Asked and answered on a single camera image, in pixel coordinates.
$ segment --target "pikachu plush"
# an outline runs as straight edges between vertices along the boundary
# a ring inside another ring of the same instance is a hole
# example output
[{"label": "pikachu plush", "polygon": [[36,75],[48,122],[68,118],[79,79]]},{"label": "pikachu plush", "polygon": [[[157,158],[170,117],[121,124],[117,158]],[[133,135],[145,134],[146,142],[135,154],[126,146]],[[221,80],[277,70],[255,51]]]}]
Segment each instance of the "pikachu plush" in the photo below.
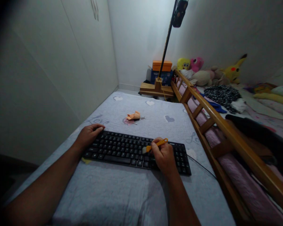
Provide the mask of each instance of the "pikachu plush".
[{"label": "pikachu plush", "polygon": [[235,65],[229,66],[225,70],[221,69],[221,71],[225,74],[225,76],[230,80],[231,83],[240,83],[240,66],[245,61],[246,57],[247,54],[244,54]]},{"label": "pikachu plush", "polygon": [[179,58],[177,61],[177,70],[183,70],[186,69],[188,70],[190,68],[190,59],[186,58]]}]

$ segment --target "keyboard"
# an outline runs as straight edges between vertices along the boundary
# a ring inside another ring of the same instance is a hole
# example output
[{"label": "keyboard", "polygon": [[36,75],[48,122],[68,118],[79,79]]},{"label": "keyboard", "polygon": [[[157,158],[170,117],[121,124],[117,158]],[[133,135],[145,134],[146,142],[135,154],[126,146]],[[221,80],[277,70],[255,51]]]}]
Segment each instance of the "keyboard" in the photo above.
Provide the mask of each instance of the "keyboard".
[{"label": "keyboard", "polygon": [[[142,154],[142,148],[151,145],[153,139],[122,133],[103,131],[88,147],[83,157],[95,161],[120,164],[135,168],[159,170],[153,154]],[[173,146],[177,170],[182,175],[191,175],[184,144],[168,142]]]}]

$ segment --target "hand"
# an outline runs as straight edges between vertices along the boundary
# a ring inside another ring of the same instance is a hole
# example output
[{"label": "hand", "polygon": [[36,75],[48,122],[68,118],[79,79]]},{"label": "hand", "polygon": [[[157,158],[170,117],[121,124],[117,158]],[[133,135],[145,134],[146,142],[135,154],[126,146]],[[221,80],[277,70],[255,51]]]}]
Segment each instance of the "hand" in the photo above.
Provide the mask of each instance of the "hand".
[{"label": "hand", "polygon": [[173,147],[170,144],[165,143],[161,145],[161,150],[159,150],[156,143],[161,140],[162,138],[158,137],[152,141],[152,152],[154,153],[155,161],[160,171],[166,177],[169,177],[174,173],[178,173],[174,159]]},{"label": "hand", "polygon": [[90,126],[85,126],[78,135],[78,138],[73,143],[73,146],[79,150],[85,149],[87,146],[92,144],[100,132],[105,128],[101,124],[92,124]]}]

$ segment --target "blue box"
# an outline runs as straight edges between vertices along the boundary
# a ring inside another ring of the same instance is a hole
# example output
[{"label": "blue box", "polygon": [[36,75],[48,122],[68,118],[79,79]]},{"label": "blue box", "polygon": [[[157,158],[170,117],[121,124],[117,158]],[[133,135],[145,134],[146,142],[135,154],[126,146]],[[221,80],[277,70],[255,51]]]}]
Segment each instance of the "blue box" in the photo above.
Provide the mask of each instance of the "blue box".
[{"label": "blue box", "polygon": [[[150,80],[151,84],[155,83],[155,79],[158,77],[158,74],[159,74],[159,71],[151,70],[151,80]],[[171,86],[172,71],[161,72],[160,77],[163,79],[163,81],[162,81],[163,86]]]}]

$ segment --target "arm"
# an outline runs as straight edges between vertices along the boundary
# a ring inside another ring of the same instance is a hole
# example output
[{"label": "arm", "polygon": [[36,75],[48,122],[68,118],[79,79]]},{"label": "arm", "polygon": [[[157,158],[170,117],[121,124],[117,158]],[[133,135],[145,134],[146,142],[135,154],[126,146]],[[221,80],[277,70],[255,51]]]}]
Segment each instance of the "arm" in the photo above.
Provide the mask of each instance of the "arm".
[{"label": "arm", "polygon": [[161,150],[159,150],[156,143],[160,140],[162,140],[162,138],[156,138],[152,141],[151,146],[157,166],[165,175],[169,187],[170,225],[200,225],[177,171],[173,147],[166,143],[163,144]]},{"label": "arm", "polygon": [[81,155],[105,127],[82,129],[74,144],[4,210],[12,225],[46,224],[54,214]]}]

